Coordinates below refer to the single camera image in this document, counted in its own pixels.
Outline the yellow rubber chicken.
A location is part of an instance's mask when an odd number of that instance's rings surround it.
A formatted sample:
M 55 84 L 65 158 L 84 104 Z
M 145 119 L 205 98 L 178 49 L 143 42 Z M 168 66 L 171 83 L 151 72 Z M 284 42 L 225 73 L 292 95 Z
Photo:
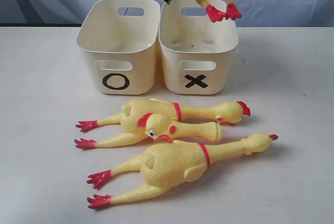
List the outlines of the yellow rubber chicken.
M 263 152 L 277 139 L 276 134 L 258 132 L 239 141 L 220 145 L 181 140 L 154 144 L 110 170 L 89 175 L 87 181 L 94 188 L 100 188 L 117 174 L 139 171 L 145 179 L 144 185 L 116 196 L 95 194 L 87 199 L 88 207 L 99 209 L 160 196 L 182 183 L 199 180 L 212 164 L 223 158 Z
M 138 120 L 146 113 L 162 114 L 182 123 L 199 124 L 215 122 L 234 125 L 242 120 L 243 115 L 250 116 L 250 108 L 243 101 L 228 101 L 212 107 L 194 107 L 160 99 L 132 99 L 122 106 L 121 112 L 101 120 L 80 121 L 77 124 L 82 132 L 96 127 L 120 124 L 123 132 L 105 139 L 77 139 L 75 144 L 80 149 L 111 148 L 138 143 L 148 136 L 144 127 L 138 127 Z

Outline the cream bin marked X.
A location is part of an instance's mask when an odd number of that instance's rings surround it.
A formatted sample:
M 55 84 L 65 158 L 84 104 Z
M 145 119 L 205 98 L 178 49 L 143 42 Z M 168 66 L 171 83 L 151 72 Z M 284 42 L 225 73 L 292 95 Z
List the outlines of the cream bin marked X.
M 238 45 L 233 20 L 212 22 L 195 0 L 172 0 L 161 8 L 159 41 L 168 90 L 213 95 L 223 89 Z

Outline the cream bin marked O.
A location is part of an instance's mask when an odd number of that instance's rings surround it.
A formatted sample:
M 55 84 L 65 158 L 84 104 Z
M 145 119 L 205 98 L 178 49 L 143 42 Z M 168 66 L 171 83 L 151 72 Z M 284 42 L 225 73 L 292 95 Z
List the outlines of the cream bin marked O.
M 100 0 L 90 9 L 76 44 L 96 89 L 141 95 L 155 80 L 160 4 L 154 0 Z

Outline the broken rubber chicken head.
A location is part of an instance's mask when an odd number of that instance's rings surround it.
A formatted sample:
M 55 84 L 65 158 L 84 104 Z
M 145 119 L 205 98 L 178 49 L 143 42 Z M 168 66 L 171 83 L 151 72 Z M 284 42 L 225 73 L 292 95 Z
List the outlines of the broken rubber chicken head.
M 166 140 L 171 143 L 179 137 L 199 137 L 217 142 L 222 138 L 222 129 L 218 123 L 182 123 L 162 114 L 146 113 L 138 120 L 137 126 L 144 127 L 145 134 L 155 142 Z

